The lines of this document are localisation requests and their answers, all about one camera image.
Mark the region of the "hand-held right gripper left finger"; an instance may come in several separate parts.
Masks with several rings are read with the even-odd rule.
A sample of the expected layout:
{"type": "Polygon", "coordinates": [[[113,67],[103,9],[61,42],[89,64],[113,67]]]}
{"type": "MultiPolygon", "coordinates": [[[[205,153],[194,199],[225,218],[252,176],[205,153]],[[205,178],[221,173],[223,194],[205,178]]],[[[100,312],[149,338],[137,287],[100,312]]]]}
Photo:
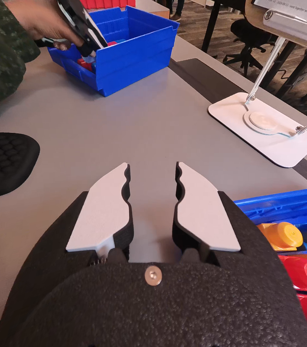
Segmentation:
{"type": "Polygon", "coordinates": [[[130,197],[130,165],[121,165],[101,177],[88,191],[66,245],[66,251],[94,250],[98,258],[121,249],[129,259],[134,238],[130,197]]]}

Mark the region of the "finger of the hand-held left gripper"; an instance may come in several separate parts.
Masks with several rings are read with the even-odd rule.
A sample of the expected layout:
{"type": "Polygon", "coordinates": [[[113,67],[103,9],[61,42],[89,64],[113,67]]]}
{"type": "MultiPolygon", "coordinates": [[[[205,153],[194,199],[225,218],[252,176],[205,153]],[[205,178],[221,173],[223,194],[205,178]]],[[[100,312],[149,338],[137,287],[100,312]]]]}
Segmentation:
{"type": "Polygon", "coordinates": [[[86,10],[84,10],[84,22],[87,28],[86,30],[88,32],[87,35],[89,36],[92,45],[94,46],[93,50],[99,50],[108,47],[107,41],[86,10]]]}
{"type": "Polygon", "coordinates": [[[92,45],[92,42],[89,36],[87,35],[88,32],[86,29],[87,28],[78,28],[78,35],[82,37],[82,39],[84,40],[82,46],[78,47],[78,51],[81,53],[81,56],[83,58],[88,59],[89,57],[95,57],[95,53],[97,50],[93,50],[94,46],[92,45]]]}

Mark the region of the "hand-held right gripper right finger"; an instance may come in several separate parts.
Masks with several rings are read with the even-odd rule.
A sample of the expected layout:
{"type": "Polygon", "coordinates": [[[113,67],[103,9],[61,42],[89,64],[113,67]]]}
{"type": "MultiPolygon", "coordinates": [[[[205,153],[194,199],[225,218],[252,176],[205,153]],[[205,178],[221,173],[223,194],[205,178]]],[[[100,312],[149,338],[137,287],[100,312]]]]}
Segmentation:
{"type": "Polygon", "coordinates": [[[212,252],[241,250],[220,191],[183,162],[176,163],[177,203],[173,215],[173,242],[184,254],[194,249],[202,261],[212,252]]]}

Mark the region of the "blue plastic bin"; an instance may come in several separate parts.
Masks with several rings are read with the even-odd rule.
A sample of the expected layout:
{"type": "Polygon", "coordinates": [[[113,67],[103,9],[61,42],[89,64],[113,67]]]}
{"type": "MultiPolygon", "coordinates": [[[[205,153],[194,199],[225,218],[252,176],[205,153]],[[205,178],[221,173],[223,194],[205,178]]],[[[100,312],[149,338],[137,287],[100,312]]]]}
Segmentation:
{"type": "Polygon", "coordinates": [[[288,222],[297,227],[302,233],[303,245],[277,254],[307,259],[307,189],[238,200],[235,204],[255,225],[288,222]]]}
{"type": "Polygon", "coordinates": [[[90,17],[107,42],[96,52],[95,69],[80,66],[76,46],[48,48],[52,60],[70,75],[107,97],[169,65],[179,23],[131,6],[93,11],[90,17]]]}

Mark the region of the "group of mega blocks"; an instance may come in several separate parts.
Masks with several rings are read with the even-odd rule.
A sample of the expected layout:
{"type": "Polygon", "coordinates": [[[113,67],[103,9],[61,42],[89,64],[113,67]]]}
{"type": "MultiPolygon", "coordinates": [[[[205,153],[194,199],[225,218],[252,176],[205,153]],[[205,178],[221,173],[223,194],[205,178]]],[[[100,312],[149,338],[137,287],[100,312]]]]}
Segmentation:
{"type": "MultiPolygon", "coordinates": [[[[303,236],[300,230],[288,222],[263,223],[257,225],[275,251],[297,250],[303,245],[303,236]]],[[[279,255],[286,272],[288,273],[303,313],[307,320],[307,259],[297,256],[279,255]]]]}

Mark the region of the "person's left hand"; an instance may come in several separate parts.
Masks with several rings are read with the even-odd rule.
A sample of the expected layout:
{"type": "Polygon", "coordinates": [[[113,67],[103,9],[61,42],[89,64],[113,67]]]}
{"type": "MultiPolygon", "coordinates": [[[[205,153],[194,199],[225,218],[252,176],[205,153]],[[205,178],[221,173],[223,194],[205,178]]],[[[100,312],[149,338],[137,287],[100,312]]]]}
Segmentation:
{"type": "Polygon", "coordinates": [[[12,0],[5,5],[33,40],[54,39],[54,47],[62,51],[71,44],[83,46],[84,40],[66,22],[56,1],[12,0]]]}

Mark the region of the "red plastic bin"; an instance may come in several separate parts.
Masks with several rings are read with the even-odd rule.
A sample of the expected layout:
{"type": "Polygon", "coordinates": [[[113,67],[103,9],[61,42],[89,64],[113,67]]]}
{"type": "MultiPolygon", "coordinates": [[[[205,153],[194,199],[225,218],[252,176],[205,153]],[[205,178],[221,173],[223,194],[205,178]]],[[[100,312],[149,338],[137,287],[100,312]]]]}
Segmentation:
{"type": "Polygon", "coordinates": [[[135,0],[81,0],[82,5],[88,10],[135,7],[135,0]]]}

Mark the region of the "grey table with wooden edge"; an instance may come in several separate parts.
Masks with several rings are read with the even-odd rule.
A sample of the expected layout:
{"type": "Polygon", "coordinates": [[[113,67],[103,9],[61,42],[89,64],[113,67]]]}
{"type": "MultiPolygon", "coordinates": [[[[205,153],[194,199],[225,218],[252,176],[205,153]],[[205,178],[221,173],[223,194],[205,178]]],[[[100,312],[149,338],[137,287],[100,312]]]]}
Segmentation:
{"type": "Polygon", "coordinates": [[[135,7],[139,10],[169,19],[169,9],[152,0],[136,0],[135,7]]]}

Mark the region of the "white document stand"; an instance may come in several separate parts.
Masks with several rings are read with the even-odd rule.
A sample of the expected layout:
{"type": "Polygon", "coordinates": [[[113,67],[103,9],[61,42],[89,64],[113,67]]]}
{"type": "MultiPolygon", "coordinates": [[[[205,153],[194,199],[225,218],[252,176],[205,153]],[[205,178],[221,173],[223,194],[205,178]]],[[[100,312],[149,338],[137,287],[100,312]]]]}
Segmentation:
{"type": "Polygon", "coordinates": [[[307,155],[307,126],[259,100],[256,91],[286,39],[307,48],[307,21],[252,1],[246,1],[245,15],[250,24],[278,39],[251,91],[210,105],[208,113],[274,164],[292,168],[307,155]]]}

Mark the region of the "wooden background desk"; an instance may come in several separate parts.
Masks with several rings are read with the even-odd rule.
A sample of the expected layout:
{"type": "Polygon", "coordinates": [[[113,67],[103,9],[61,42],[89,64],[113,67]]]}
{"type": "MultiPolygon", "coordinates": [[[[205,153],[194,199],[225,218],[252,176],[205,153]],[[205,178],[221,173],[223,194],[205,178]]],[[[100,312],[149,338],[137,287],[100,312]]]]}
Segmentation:
{"type": "Polygon", "coordinates": [[[212,34],[215,28],[216,20],[219,15],[220,7],[225,6],[229,8],[233,8],[235,10],[244,13],[245,11],[245,0],[215,0],[214,5],[210,14],[210,18],[208,21],[206,33],[204,36],[203,44],[201,50],[204,53],[208,52],[209,44],[212,38],[212,34]]]}

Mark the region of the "black office chair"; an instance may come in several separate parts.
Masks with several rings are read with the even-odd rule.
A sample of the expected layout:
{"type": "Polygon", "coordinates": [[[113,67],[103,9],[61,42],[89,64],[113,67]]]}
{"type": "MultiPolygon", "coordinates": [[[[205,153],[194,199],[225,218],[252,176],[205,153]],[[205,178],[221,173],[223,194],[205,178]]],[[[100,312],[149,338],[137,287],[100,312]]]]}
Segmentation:
{"type": "Polygon", "coordinates": [[[262,70],[263,66],[252,56],[252,51],[253,49],[259,49],[262,53],[265,53],[266,49],[263,48],[263,45],[270,44],[274,46],[278,36],[261,30],[260,28],[256,28],[251,25],[247,19],[236,20],[231,25],[230,31],[236,35],[234,42],[240,41],[244,43],[245,46],[238,54],[225,55],[222,63],[230,65],[241,62],[241,68],[244,70],[244,77],[247,77],[249,67],[256,67],[262,70]]]}

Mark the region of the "printed instruction poster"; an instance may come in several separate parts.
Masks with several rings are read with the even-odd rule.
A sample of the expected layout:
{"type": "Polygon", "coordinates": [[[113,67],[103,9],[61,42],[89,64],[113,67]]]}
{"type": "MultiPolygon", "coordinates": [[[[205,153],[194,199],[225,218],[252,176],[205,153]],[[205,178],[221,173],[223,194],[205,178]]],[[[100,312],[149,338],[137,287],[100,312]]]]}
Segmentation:
{"type": "Polygon", "coordinates": [[[307,0],[254,0],[252,4],[307,21],[307,0]]]}

